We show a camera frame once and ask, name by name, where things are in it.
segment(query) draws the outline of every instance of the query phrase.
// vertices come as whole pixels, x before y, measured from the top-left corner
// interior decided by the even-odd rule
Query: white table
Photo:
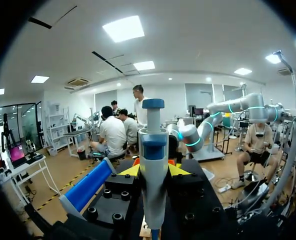
[[[83,134],[87,134],[87,133],[90,133],[90,129],[82,129],[82,130],[79,130],[79,131],[72,131],[72,132],[69,132],[69,133],[65,133],[64,134],[64,136],[66,136],[68,150],[69,150],[69,155],[71,157],[79,158],[79,156],[77,154],[74,154],[73,153],[73,150],[70,147],[69,138],[73,138],[74,139],[74,143],[76,144],[76,150],[77,150],[79,148],[77,137],[79,135],[83,135]],[[89,144],[90,144],[89,143],[88,136],[86,136],[86,139],[87,139],[87,147],[85,147],[85,149],[87,149],[89,147]]]
[[[21,177],[20,173],[22,173],[24,171],[27,171],[28,169],[30,169],[30,168],[32,168],[33,166],[36,166],[36,165],[39,166],[38,170],[31,173],[28,177],[25,177],[25,178]],[[49,181],[46,178],[46,175],[44,173],[45,170],[47,170],[47,172],[48,172],[48,175],[49,175],[49,177],[50,177],[50,179],[52,181],[53,187],[50,186]],[[28,181],[29,179],[31,179],[33,176],[37,175],[38,173],[42,173],[43,178],[45,179],[48,187],[51,190],[53,190],[55,193],[61,195],[59,190],[58,190],[58,187],[55,184],[54,179],[53,179],[53,177],[52,177],[52,175],[51,175],[51,173],[50,173],[50,171],[48,169],[45,156],[43,156],[41,159],[39,159],[39,160],[37,160],[37,161],[35,161],[35,162],[31,163],[31,164],[24,163],[24,164],[20,165],[17,168],[11,169],[11,173],[9,173],[8,176],[4,177],[2,182],[6,183],[6,182],[10,181],[13,190],[17,194],[19,200],[25,206],[25,205],[27,205],[29,203],[29,200],[27,199],[26,195],[23,193],[22,189],[20,188],[20,185],[22,185],[23,183],[25,183],[26,181]]]

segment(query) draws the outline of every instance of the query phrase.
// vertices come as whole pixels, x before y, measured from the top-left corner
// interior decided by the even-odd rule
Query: person
[[[143,101],[148,99],[148,97],[144,96],[144,88],[141,85],[134,86],[132,93],[136,99],[134,101],[134,112],[137,115],[137,127],[138,129],[141,129],[147,125],[147,109],[143,108]]]
[[[128,111],[122,109],[119,112],[119,119],[123,121],[124,129],[126,131],[128,145],[134,145],[137,143],[137,123],[136,120],[128,117]]]
[[[112,107],[112,112],[113,112],[113,115],[115,117],[117,117],[119,115],[119,112],[120,112],[120,108],[118,108],[118,102],[116,100],[113,100],[111,102],[111,107]]]
[[[126,152],[127,142],[123,122],[113,116],[113,109],[110,106],[104,106],[101,113],[104,121],[99,128],[99,142],[93,141],[90,146],[109,159],[123,155]]]
[[[246,151],[241,153],[237,158],[239,180],[231,186],[232,189],[237,189],[245,185],[244,170],[245,165],[249,161],[264,166],[266,160],[269,158],[268,165],[271,168],[267,174],[266,182],[270,182],[278,167],[277,159],[266,151],[266,148],[271,149],[273,144],[273,131],[270,126],[264,123],[255,123],[249,127],[243,145]]]

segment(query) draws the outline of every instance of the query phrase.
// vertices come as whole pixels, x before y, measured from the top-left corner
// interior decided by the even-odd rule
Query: yellow triangle
[[[118,173],[118,175],[126,175],[126,174],[129,174],[130,176],[137,177],[139,166],[140,166],[140,164],[137,164],[135,166],[132,166],[131,168],[128,168],[127,170]]]
[[[168,163],[168,167],[169,167],[169,170],[170,170],[170,173],[171,173],[171,176],[176,176],[178,174],[182,174],[182,175],[189,175],[191,173],[185,171],[185,170],[182,170],[170,163]]]

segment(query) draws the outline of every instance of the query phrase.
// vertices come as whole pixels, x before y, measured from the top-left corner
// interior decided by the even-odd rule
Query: computer screen
[[[203,115],[204,114],[204,109],[203,108],[195,108],[194,109],[194,114],[197,115]]]
[[[21,145],[15,146],[9,150],[11,162],[17,161],[25,157],[23,147]]]

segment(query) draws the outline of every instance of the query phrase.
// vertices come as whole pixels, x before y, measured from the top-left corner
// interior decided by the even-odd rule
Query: power strip
[[[218,192],[222,194],[222,193],[228,191],[231,188],[232,188],[232,186],[230,186],[229,184],[226,184],[226,186],[219,188]]]

